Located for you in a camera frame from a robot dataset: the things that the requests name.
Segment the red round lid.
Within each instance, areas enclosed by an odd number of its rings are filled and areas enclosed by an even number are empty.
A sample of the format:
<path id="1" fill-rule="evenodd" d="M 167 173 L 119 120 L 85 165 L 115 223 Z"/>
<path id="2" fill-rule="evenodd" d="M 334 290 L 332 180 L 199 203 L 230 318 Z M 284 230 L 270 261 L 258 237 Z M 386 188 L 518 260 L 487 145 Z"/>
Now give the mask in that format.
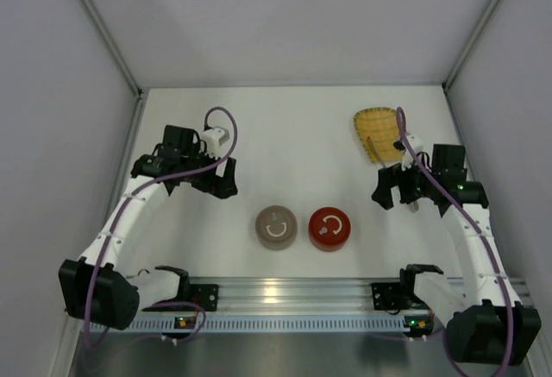
<path id="1" fill-rule="evenodd" d="M 309 233 L 319 242 L 345 242 L 351 233 L 351 222 L 347 214 L 335 207 L 323 207 L 310 217 Z"/>

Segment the grey round lid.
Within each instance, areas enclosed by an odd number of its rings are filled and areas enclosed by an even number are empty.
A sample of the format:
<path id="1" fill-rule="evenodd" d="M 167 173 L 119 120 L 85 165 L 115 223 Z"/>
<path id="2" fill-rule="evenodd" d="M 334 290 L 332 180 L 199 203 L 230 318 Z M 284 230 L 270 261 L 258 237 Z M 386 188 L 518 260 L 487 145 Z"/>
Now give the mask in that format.
<path id="1" fill-rule="evenodd" d="M 263 209 L 255 219 L 257 236 L 269 243 L 293 241 L 297 234 L 297 218 L 286 207 L 272 205 Z"/>

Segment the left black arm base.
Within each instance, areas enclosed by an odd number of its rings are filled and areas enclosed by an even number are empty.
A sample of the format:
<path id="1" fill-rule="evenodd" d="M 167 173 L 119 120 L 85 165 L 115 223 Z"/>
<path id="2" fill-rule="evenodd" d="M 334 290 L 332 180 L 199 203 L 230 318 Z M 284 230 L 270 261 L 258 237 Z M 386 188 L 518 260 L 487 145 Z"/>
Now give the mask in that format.
<path id="1" fill-rule="evenodd" d="M 219 285 L 214 283 L 191 284 L 190 292 L 185 302 L 195 304 L 206 312 L 215 312 L 218 307 Z M 183 305 L 183 299 L 173 298 L 161 301 L 144 311 L 197 311 L 193 306 Z"/>

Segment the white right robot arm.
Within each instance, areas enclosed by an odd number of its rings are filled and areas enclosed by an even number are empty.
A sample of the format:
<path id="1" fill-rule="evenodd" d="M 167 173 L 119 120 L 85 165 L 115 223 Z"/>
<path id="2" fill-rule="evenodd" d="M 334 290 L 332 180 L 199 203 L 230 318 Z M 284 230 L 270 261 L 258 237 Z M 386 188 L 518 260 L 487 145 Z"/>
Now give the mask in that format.
<path id="1" fill-rule="evenodd" d="M 373 306 L 431 309 L 444 326 L 448 355 L 457 363 L 517 366 L 542 321 L 511 285 L 493 238 L 485 189 L 468 180 L 465 156 L 461 145 L 436 144 L 429 167 L 397 163 L 381 168 L 372 195 L 384 210 L 393 207 L 392 189 L 398 189 L 401 204 L 427 198 L 437 207 L 461 266 L 463 292 L 452 288 L 438 266 L 409 264 L 400 270 L 397 284 L 373 285 Z"/>

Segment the grey tin with orange food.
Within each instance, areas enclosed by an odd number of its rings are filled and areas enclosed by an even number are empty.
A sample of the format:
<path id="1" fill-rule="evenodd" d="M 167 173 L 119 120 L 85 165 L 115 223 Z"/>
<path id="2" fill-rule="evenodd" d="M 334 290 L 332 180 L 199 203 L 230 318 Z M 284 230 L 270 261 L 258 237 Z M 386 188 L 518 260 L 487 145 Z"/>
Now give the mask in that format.
<path id="1" fill-rule="evenodd" d="M 268 250 L 280 251 L 280 250 L 289 248 L 295 242 L 295 239 L 292 238 L 292 239 L 286 239 L 284 241 L 274 242 L 274 241 L 267 240 L 265 238 L 260 238 L 259 242 L 264 248 Z"/>

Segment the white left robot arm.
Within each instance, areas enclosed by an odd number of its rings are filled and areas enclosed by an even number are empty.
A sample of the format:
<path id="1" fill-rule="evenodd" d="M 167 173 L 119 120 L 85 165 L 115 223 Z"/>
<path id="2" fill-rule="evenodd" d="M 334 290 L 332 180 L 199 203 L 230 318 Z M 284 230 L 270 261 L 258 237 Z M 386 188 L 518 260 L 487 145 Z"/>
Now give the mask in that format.
<path id="1" fill-rule="evenodd" d="M 183 268 L 157 266 L 132 275 L 126 269 L 145 238 L 155 212 L 182 183 L 219 199 L 237 193 L 233 158 L 220 147 L 230 138 L 222 127 L 167 125 L 151 154 L 133 165 L 125 191 L 93 243 L 75 261 L 61 264 L 59 279 L 69 316 L 111 329 L 130 326 L 138 311 L 161 304 L 178 309 L 193 300 Z"/>

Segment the red-based metal lunch tin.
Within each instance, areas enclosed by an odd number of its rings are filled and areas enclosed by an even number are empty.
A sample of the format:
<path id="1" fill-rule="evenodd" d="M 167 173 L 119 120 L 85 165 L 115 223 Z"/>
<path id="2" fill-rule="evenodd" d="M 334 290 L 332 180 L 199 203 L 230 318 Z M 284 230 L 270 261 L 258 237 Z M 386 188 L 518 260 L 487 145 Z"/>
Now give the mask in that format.
<path id="1" fill-rule="evenodd" d="M 310 232 L 310 242 L 315 248 L 324 252 L 335 252 L 345 246 L 350 237 L 349 232 L 340 233 L 334 235 L 332 232 L 326 234 L 319 234 L 317 232 Z"/>

